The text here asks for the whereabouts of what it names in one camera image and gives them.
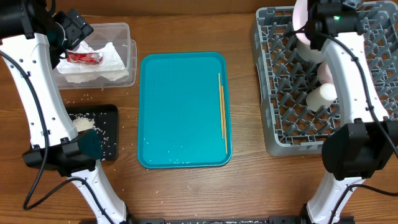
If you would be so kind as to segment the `white napkin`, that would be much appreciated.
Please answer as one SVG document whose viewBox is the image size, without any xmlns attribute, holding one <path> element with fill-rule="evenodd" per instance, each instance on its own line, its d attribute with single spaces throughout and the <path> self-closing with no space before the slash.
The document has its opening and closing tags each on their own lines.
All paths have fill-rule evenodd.
<svg viewBox="0 0 398 224">
<path fill-rule="evenodd" d="M 61 59 L 57 65 L 60 74 L 65 75 L 67 82 L 83 83 L 103 77 L 109 81 L 116 81 L 129 75 L 122 58 L 116 51 L 112 42 L 108 42 L 103 48 L 93 50 L 85 41 L 82 41 L 76 51 L 78 53 L 98 52 L 102 53 L 103 61 L 97 65 L 83 65 L 69 63 L 66 59 Z"/>
</svg>

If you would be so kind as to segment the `white paper cup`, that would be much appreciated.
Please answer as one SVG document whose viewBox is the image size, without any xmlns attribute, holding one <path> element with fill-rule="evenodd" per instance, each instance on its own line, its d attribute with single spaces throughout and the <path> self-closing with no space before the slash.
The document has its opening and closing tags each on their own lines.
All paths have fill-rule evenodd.
<svg viewBox="0 0 398 224">
<path fill-rule="evenodd" d="M 325 83 L 307 95 L 306 104 L 312 111 L 317 111 L 321 106 L 329 107 L 336 99 L 334 84 Z"/>
</svg>

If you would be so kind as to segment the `grey bowl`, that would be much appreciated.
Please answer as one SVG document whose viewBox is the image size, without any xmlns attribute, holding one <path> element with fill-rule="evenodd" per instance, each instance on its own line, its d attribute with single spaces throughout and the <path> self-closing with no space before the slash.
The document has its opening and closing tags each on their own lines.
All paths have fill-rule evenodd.
<svg viewBox="0 0 398 224">
<path fill-rule="evenodd" d="M 296 49 L 298 55 L 306 62 L 322 63 L 324 61 L 321 51 L 312 50 L 309 45 L 300 40 L 297 41 Z"/>
</svg>

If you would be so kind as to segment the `red snack wrapper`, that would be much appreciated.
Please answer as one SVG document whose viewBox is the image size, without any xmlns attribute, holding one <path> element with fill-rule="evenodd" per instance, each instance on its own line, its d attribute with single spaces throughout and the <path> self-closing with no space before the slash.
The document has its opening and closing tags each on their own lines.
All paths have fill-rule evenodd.
<svg viewBox="0 0 398 224">
<path fill-rule="evenodd" d="M 69 52 L 67 62 L 78 63 L 83 65 L 97 65 L 103 61 L 102 53 L 90 52 L 90 53 L 78 53 Z"/>
</svg>

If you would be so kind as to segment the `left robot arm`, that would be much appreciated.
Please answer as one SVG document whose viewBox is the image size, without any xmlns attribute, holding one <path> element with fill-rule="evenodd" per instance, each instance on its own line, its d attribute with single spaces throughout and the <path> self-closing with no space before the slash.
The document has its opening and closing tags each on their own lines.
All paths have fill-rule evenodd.
<svg viewBox="0 0 398 224">
<path fill-rule="evenodd" d="M 53 78 L 59 62 L 92 32 L 79 13 L 56 11 L 55 2 L 1 2 L 1 56 L 30 129 L 25 164 L 39 172 L 55 170 L 66 183 L 74 184 L 98 223 L 134 223 L 104 173 L 96 131 L 77 130 Z"/>
</svg>

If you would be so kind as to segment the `white plate with rice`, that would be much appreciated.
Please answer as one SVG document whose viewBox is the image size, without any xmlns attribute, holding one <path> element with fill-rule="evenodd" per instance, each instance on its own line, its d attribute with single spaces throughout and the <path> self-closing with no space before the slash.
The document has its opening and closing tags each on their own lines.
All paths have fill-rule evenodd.
<svg viewBox="0 0 398 224">
<path fill-rule="evenodd" d="M 292 14 L 292 27 L 293 30 L 299 30 L 308 21 L 308 0 L 296 0 L 293 14 Z M 310 45 L 310 40 L 304 33 L 296 34 L 301 43 L 305 45 Z"/>
</svg>

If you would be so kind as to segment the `small pink bowl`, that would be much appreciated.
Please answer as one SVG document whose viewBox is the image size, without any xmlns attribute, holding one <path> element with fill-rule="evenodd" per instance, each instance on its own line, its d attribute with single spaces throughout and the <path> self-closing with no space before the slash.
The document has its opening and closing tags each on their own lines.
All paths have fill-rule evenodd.
<svg viewBox="0 0 398 224">
<path fill-rule="evenodd" d="M 317 70 L 318 81 L 323 85 L 326 83 L 334 84 L 333 76 L 326 62 L 322 62 Z"/>
</svg>

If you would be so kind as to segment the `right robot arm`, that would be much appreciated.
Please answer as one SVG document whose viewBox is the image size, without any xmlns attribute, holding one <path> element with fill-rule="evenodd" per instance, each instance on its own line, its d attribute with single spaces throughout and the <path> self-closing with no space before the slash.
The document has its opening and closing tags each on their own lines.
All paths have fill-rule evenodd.
<svg viewBox="0 0 398 224">
<path fill-rule="evenodd" d="M 358 188 L 382 194 L 364 182 L 397 154 L 397 121 L 388 118 L 366 61 L 360 1 L 297 1 L 294 32 L 322 53 L 340 107 L 340 128 L 322 146 L 325 175 L 303 207 L 307 223 L 353 223 L 340 213 Z"/>
</svg>

